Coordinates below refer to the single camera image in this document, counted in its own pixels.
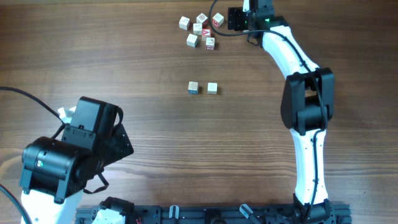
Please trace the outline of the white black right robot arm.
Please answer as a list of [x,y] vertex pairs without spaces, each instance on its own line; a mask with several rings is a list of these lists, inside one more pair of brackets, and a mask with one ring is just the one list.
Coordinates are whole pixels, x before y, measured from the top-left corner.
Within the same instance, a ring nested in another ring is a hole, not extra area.
[[295,146],[297,217],[309,222],[328,213],[323,175],[323,143],[333,116],[334,74],[312,62],[295,41],[272,1],[244,1],[228,9],[228,29],[250,37],[276,62],[285,78],[282,122]]

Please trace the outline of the white block blue side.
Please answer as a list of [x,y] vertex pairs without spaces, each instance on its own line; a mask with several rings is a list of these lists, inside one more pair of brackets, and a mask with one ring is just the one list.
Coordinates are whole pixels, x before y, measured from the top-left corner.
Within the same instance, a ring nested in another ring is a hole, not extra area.
[[198,82],[189,81],[188,83],[188,93],[190,95],[197,95],[198,94]]

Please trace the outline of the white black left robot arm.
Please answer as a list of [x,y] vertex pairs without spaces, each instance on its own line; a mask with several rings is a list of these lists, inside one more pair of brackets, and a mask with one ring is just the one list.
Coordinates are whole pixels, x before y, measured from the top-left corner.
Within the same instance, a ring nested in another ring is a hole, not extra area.
[[22,154],[21,200],[31,223],[70,223],[87,182],[99,177],[109,186],[104,168],[133,154],[120,107],[82,96],[75,107],[58,109],[62,126],[40,137]]

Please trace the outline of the white block green side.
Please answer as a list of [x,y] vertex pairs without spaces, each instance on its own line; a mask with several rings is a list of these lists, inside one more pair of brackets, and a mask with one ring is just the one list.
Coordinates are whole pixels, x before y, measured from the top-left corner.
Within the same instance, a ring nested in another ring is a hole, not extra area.
[[217,83],[208,83],[207,86],[207,93],[209,95],[216,95],[218,90],[218,84]]

